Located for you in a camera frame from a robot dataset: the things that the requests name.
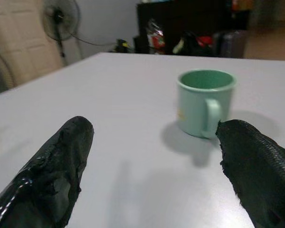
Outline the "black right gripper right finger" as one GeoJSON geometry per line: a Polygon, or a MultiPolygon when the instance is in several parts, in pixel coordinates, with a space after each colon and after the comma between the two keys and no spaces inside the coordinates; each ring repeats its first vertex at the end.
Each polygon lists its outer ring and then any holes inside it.
{"type": "Polygon", "coordinates": [[[243,120],[219,122],[221,166],[254,227],[285,228],[285,148],[243,120]]]}

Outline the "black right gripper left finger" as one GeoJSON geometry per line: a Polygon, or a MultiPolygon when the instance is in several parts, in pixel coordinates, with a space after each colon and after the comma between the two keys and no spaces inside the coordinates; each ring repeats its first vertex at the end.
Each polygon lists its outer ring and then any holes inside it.
{"type": "Polygon", "coordinates": [[[66,121],[0,192],[0,228],[65,228],[81,192],[93,136],[85,117],[66,121]]]}

